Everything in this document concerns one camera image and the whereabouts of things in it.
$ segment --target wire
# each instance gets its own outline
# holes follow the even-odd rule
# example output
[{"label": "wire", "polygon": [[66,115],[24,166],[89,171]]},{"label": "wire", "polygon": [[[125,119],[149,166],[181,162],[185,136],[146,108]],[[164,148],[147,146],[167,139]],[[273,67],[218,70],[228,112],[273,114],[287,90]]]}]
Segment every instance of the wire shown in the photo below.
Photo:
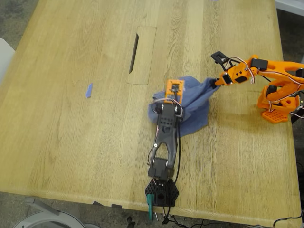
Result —
[{"label": "wire", "polygon": [[290,114],[295,115],[295,116],[297,116],[297,117],[299,117],[299,118],[301,118],[301,119],[304,119],[304,117],[299,116],[299,115],[297,115],[297,114],[295,114],[295,113],[290,113]]},{"label": "wire", "polygon": [[177,105],[180,106],[180,115],[176,115],[177,117],[182,117],[182,114],[183,114],[183,108],[181,106],[181,104],[176,100],[176,99],[172,99],[172,98],[168,98],[168,97],[165,97],[165,98],[159,98],[159,99],[156,99],[154,100],[152,103],[151,103],[151,109],[154,113],[157,113],[153,108],[152,108],[152,105],[154,103],[157,103],[157,102],[160,102],[160,101],[172,101],[172,102],[175,102]]},{"label": "wire", "polygon": [[263,74],[266,73],[266,74],[277,74],[277,75],[284,75],[284,76],[287,76],[290,80],[292,80],[293,82],[299,84],[299,85],[304,85],[304,83],[301,83],[301,82],[298,82],[296,80],[294,80],[292,77],[290,77],[289,75],[286,75],[286,74],[283,74],[283,73],[280,73],[280,72],[275,72],[275,71],[261,71]]},{"label": "wire", "polygon": [[203,219],[203,222],[202,222],[202,225],[203,226],[209,226],[209,225],[212,225],[212,224],[223,224],[225,222],[211,222],[211,223],[208,223],[208,224],[204,224],[204,219]]},{"label": "wire", "polygon": [[208,223],[208,224],[204,224],[205,220],[203,219],[201,221],[201,223],[197,223],[197,224],[192,225],[191,227],[187,227],[186,225],[178,223],[178,221],[176,220],[176,218],[175,218],[174,215],[172,215],[171,217],[174,219],[174,221],[173,220],[169,220],[169,222],[174,222],[176,225],[178,225],[179,227],[183,227],[183,228],[193,228],[193,227],[199,226],[199,225],[200,225],[199,228],[201,228],[202,226],[209,226],[209,225],[213,225],[213,224],[223,224],[223,223],[225,223],[225,222],[211,222],[211,223]]},{"label": "wire", "polygon": [[261,75],[263,78],[265,78],[268,82],[271,82],[268,78],[266,78],[265,76]]},{"label": "wire", "polygon": [[151,154],[151,151],[152,151],[152,149],[153,149],[153,147],[150,149],[150,152],[149,152],[149,154],[148,154],[148,165],[150,165],[150,159],[149,159],[149,157],[150,157],[150,154]]},{"label": "wire", "polygon": [[239,61],[245,63],[245,65],[246,65],[245,71],[248,70],[249,73],[250,73],[250,75],[251,75],[251,81],[250,81],[250,83],[251,83],[251,84],[254,84],[254,83],[255,83],[255,77],[254,77],[254,75],[253,75],[253,73],[252,73],[252,70],[249,68],[248,64],[247,64],[244,60],[242,60],[241,58],[239,58],[239,57],[237,57],[237,56],[231,57],[231,58],[228,60],[228,62],[226,63],[225,68],[227,68],[228,63],[229,63],[229,62],[231,61],[231,59],[233,59],[233,58],[236,58],[236,59],[238,59]]},{"label": "wire", "polygon": [[301,86],[301,85],[298,86],[297,90],[296,90],[294,93],[289,94],[289,95],[287,95],[287,96],[284,96],[284,97],[282,97],[282,98],[280,98],[280,99],[278,99],[278,100],[276,100],[276,101],[269,101],[269,100],[267,100],[267,101],[269,102],[269,112],[272,112],[272,111],[271,111],[271,106],[272,106],[271,103],[278,102],[278,101],[280,101],[280,100],[283,100],[284,98],[287,98],[287,97],[290,97],[290,96],[294,95],[296,92],[298,92],[300,86]]},{"label": "wire", "polygon": [[181,162],[181,131],[180,131],[180,123],[178,122],[177,123],[177,132],[178,132],[178,138],[179,138],[179,164],[177,166],[177,172],[176,172],[176,177],[175,177],[175,181],[174,181],[174,184],[176,183],[177,181],[177,178],[179,177],[179,173],[180,173],[180,162]]},{"label": "wire", "polygon": [[285,220],[288,220],[288,219],[299,219],[299,218],[301,218],[301,217],[303,216],[303,213],[304,213],[304,209],[302,210],[301,215],[298,216],[298,217],[280,218],[280,219],[278,219],[278,220],[276,220],[276,221],[274,222],[274,224],[272,225],[272,228],[276,228],[276,223],[279,222],[279,221],[285,221]]}]

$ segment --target orange robot base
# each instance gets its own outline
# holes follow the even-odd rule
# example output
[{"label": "orange robot base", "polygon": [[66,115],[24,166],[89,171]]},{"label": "orange robot base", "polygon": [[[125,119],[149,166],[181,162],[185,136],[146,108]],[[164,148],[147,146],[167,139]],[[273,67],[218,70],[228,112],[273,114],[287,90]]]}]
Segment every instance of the orange robot base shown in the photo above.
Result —
[{"label": "orange robot base", "polygon": [[262,112],[262,117],[268,121],[276,124],[288,120],[288,115],[293,112],[300,105],[300,97],[287,97],[282,99],[280,102],[272,103],[271,110],[269,110],[269,101],[266,97],[268,87],[265,86],[261,96],[257,101],[259,108],[266,108],[267,111]]}]

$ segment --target black cable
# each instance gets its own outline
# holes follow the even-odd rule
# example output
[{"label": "black cable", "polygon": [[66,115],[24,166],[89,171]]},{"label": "black cable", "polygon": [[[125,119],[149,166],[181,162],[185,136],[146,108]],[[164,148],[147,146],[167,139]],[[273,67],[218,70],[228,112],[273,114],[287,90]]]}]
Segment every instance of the black cable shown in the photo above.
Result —
[{"label": "black cable", "polygon": [[271,82],[268,78],[266,78],[265,76],[262,76],[263,78],[265,78],[268,82]]},{"label": "black cable", "polygon": [[225,222],[211,222],[211,223],[208,223],[208,224],[204,224],[204,220],[202,222],[203,226],[209,226],[209,225],[212,225],[212,224],[223,224]]},{"label": "black cable", "polygon": [[276,220],[276,221],[274,222],[274,224],[272,225],[272,228],[276,228],[276,223],[279,222],[279,221],[285,221],[285,220],[288,220],[288,219],[299,219],[299,218],[301,218],[301,217],[303,216],[303,213],[304,213],[304,209],[302,210],[301,215],[298,216],[298,217],[280,218],[280,219],[278,219],[278,220]]},{"label": "black cable", "polygon": [[150,157],[150,154],[151,154],[151,151],[152,151],[153,147],[150,149],[150,152],[149,152],[149,154],[148,154],[148,165],[150,165],[149,157]]},{"label": "black cable", "polygon": [[179,177],[179,173],[180,173],[180,162],[181,162],[181,131],[180,131],[180,123],[177,123],[177,132],[178,132],[178,138],[179,138],[179,164],[177,165],[177,172],[176,172],[176,177],[175,177],[175,181],[174,184],[177,181],[177,178]]},{"label": "black cable", "polygon": [[201,221],[201,223],[194,224],[194,225],[191,226],[191,227],[187,227],[186,225],[183,225],[183,224],[178,223],[178,221],[176,220],[176,218],[175,218],[174,215],[172,215],[171,217],[174,219],[174,221],[173,221],[173,220],[169,220],[169,222],[174,222],[176,225],[178,225],[179,227],[183,227],[183,228],[193,228],[193,227],[199,226],[199,225],[200,225],[199,228],[201,228],[202,226],[209,226],[209,225],[213,225],[213,224],[223,224],[223,223],[225,223],[225,222],[211,222],[211,223],[208,223],[208,224],[204,224],[204,221],[205,221],[205,220],[203,219],[203,220]]}]

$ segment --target blue cloth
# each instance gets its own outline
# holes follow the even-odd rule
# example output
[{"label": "blue cloth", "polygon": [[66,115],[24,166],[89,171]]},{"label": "blue cloth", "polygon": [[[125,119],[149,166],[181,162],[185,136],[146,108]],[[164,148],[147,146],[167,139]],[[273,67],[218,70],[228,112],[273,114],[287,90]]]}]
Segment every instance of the blue cloth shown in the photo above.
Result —
[{"label": "blue cloth", "polygon": [[[182,98],[183,121],[180,123],[180,136],[191,134],[208,124],[209,97],[218,90],[219,86],[212,88],[214,78],[207,78],[203,83],[191,76],[180,77],[185,80]],[[158,92],[153,99],[164,98],[165,92]],[[148,117],[153,123],[157,122],[158,114],[148,107]]]}]

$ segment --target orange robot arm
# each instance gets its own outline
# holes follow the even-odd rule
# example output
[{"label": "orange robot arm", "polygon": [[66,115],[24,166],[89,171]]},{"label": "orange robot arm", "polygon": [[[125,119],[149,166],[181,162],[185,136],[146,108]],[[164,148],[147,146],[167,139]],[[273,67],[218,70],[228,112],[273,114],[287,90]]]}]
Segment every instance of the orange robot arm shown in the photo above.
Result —
[{"label": "orange robot arm", "polygon": [[[304,89],[304,64],[263,60],[258,56],[251,56],[244,61],[238,57],[228,58],[221,52],[211,56],[224,69],[220,79],[215,82],[216,86],[229,86],[249,79],[254,83],[257,75],[275,79],[264,87],[258,99],[257,106],[267,109],[262,113],[265,119],[273,123],[287,121],[289,113],[300,106],[300,97],[298,95],[292,97],[292,95]],[[295,76],[289,74],[289,71],[295,71]]]}]

